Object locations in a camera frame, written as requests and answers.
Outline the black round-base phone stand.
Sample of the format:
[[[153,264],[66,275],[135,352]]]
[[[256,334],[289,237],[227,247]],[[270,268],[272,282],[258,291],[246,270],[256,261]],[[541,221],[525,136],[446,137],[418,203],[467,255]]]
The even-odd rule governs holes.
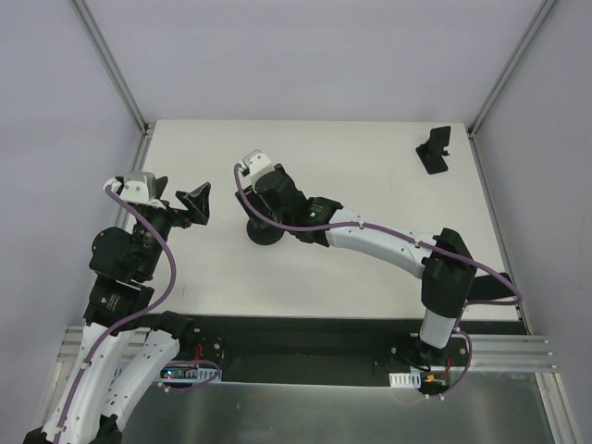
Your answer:
[[[279,242],[284,231],[279,228],[269,226],[266,223],[250,218],[246,225],[246,231],[249,239],[261,246],[270,246]]]

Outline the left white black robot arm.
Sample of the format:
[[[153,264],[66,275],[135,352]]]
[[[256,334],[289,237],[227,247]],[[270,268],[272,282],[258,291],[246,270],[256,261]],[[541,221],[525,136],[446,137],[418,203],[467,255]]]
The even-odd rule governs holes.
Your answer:
[[[173,228],[206,225],[211,185],[177,191],[180,208],[163,199],[168,178],[132,171],[111,178],[105,193],[135,219],[132,230],[110,227],[92,242],[95,273],[82,338],[64,392],[27,443],[118,443],[130,416],[160,371],[174,359],[195,360],[192,319],[156,317],[177,280],[167,238]]]

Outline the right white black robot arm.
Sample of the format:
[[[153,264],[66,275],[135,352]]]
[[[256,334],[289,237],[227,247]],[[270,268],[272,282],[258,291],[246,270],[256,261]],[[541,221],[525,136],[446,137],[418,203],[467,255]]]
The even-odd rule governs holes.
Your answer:
[[[418,337],[397,349],[412,367],[428,369],[448,356],[467,307],[522,299],[510,279],[476,261],[451,228],[429,234],[379,225],[337,201],[305,196],[282,165],[264,156],[235,165],[233,178],[253,242],[273,244],[290,234],[302,243],[365,254],[420,280],[425,313]]]

